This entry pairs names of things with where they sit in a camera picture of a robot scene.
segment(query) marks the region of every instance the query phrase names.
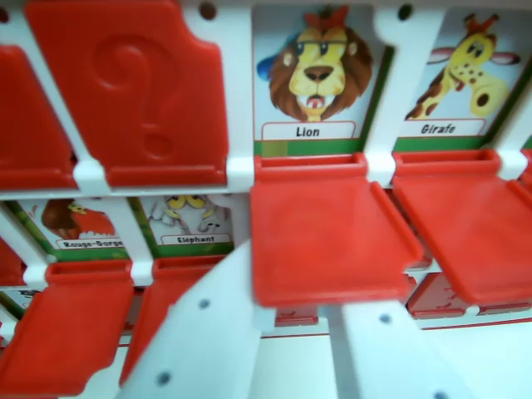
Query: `white surface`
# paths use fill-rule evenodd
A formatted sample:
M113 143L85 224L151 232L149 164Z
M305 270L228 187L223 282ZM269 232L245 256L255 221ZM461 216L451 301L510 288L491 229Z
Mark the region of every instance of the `white surface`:
M86 199L81 204L105 213L115 227L131 259L131 279L135 286L151 285L153 257L127 198Z
M401 21L394 7L375 11L373 25L377 35L386 44L395 47L387 81L364 146L367 179L377 181L383 187L390 184L395 173L392 150L397 141L398 126L405 120L408 101L416 91L416 86L405 79L405 71L408 71L408 76L421 76L445 15L444 9L418 8L408 20Z
M430 330L423 334L480 399L532 397L532 323ZM126 352L126 347L120 347L115 363L97 373L78 398L115 397ZM420 364L411 370L412 376L423 367ZM408 396L398 392L396 397ZM261 340L249 399L299 398L337 398L329 336Z
M245 399L274 317L253 301L248 240L170 309L117 398ZM164 373L171 378L158 385Z
M47 287L44 279L48 267L46 255L4 204L0 204L0 238L26 264L27 268L22 276L24 283L33 289Z
M532 82L529 81L511 116L501 127L494 144L501 160L498 176L505 180L519 178L528 165L520 150L532 134Z
M473 397L398 301L329 307L328 321L339 398Z
M8 312L4 306L0 305L0 337L6 342L13 340L17 319Z

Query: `open red flap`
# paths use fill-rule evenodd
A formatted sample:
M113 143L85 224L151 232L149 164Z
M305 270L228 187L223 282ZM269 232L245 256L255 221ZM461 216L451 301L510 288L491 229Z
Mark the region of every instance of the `open red flap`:
M24 51L0 46L0 190L76 187L72 148Z
M468 303L532 298L532 194L492 150L395 154L393 192Z
M225 185L222 57L180 2L33 0L25 11L110 185Z
M11 248L0 239L0 286L13 287L26 285L22 276L26 266Z
M155 281L144 292L120 384L126 381L140 355L165 320L168 307L177 302L181 295L223 258L216 255L162 258L155 261Z
M253 284L269 307L404 298L421 245L363 155L256 158Z
M80 394L109 367L131 305L130 261L53 264L0 357L0 395Z

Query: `lion label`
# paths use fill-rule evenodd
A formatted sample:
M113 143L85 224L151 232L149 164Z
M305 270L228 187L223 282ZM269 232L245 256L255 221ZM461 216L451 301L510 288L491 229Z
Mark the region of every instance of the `lion label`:
M373 91L385 54L372 29L372 13L369 6L254 8L259 155L356 149L353 142L361 141L368 109L376 105ZM334 149L325 140L337 140Z
M434 137L447 137L445 148L455 150L489 140L485 136L498 115L503 117L512 89L525 83L520 76L530 58L530 22L529 12L450 10L415 82L416 96L400 134L429 139L411 140L412 148L401 150L432 149Z

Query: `giraffe card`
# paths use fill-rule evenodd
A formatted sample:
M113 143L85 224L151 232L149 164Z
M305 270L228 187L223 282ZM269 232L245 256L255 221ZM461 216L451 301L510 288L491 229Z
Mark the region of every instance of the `giraffe card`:
M95 209L97 199L25 199L8 201L47 254L59 261L126 259L121 238L109 217Z
M523 84L531 23L532 14L519 10L450 10L416 83L400 138L451 139L434 141L440 143L434 149L482 145L510 93ZM458 137L470 139L452 141ZM423 150L421 143L410 150Z
M233 249L230 210L208 195L130 199L154 256L226 254Z
M254 8L256 154L362 149L379 71L392 53L373 31L372 16L367 5Z

